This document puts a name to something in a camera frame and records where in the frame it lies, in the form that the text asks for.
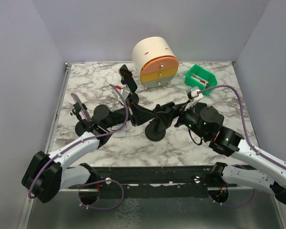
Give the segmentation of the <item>black adjustable phone stand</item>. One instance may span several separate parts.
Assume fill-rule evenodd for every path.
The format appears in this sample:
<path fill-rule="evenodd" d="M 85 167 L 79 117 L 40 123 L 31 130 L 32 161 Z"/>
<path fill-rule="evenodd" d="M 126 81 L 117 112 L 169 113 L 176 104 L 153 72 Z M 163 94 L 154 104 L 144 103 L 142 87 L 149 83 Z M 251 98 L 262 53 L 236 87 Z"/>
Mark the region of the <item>black adjustable phone stand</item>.
<path fill-rule="evenodd" d="M 174 102 L 157 104 L 153 109 L 155 118 L 145 128 L 145 135 L 149 140 L 158 142 L 165 137 L 166 129 L 171 126 L 174 118 L 174 105 Z"/>

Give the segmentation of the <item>silver folding phone stand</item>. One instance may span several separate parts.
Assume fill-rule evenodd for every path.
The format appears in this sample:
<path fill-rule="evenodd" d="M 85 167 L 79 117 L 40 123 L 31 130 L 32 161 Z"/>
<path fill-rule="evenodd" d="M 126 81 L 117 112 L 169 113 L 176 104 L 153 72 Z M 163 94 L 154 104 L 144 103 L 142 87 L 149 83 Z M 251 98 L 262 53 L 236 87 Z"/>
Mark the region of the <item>silver folding phone stand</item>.
<path fill-rule="evenodd" d="M 113 132 L 113 131 L 119 129 L 121 126 L 122 126 L 121 124 L 115 125 L 115 126 L 111 127 L 111 131 Z M 122 130 L 119 130 L 119 131 L 113 133 L 113 137 L 114 138 L 124 138 L 124 137 L 126 137 L 126 129 L 124 128 Z"/>

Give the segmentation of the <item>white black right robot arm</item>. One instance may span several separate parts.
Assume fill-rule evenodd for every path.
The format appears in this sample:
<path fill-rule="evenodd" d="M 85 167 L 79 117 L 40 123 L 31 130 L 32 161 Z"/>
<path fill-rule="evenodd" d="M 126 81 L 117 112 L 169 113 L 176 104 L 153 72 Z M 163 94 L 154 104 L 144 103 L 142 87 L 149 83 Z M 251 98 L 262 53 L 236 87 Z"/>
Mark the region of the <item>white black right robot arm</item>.
<path fill-rule="evenodd" d="M 253 170 L 237 169 L 217 163 L 209 175 L 210 183 L 219 187 L 223 183 L 253 187 L 275 196 L 286 205 L 286 161 L 249 143 L 240 133 L 223 126 L 224 116 L 212 106 L 197 103 L 191 108 L 173 105 L 157 113 L 164 125 L 170 126 L 176 118 L 176 127 L 185 125 L 218 154 L 232 157 Z"/>

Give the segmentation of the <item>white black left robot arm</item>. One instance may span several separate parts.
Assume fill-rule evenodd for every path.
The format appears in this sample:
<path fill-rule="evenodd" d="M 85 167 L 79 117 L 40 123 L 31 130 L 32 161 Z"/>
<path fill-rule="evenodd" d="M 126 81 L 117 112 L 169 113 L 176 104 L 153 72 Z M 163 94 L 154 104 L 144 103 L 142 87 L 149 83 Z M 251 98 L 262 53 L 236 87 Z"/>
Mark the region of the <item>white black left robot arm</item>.
<path fill-rule="evenodd" d="M 125 107 L 116 111 L 111 111 L 104 104 L 98 105 L 89 121 L 77 123 L 76 140 L 47 154 L 42 151 L 36 153 L 21 181 L 28 190 L 28 197 L 47 203 L 61 189 L 74 185 L 93 187 L 96 177 L 90 166 L 81 164 L 70 168 L 70 165 L 106 144 L 115 133 L 109 130 L 111 127 L 119 125 L 118 130 L 122 130 L 128 121 L 140 126 L 156 118 L 155 110 L 144 108 L 132 99 L 124 100 L 123 104 Z"/>

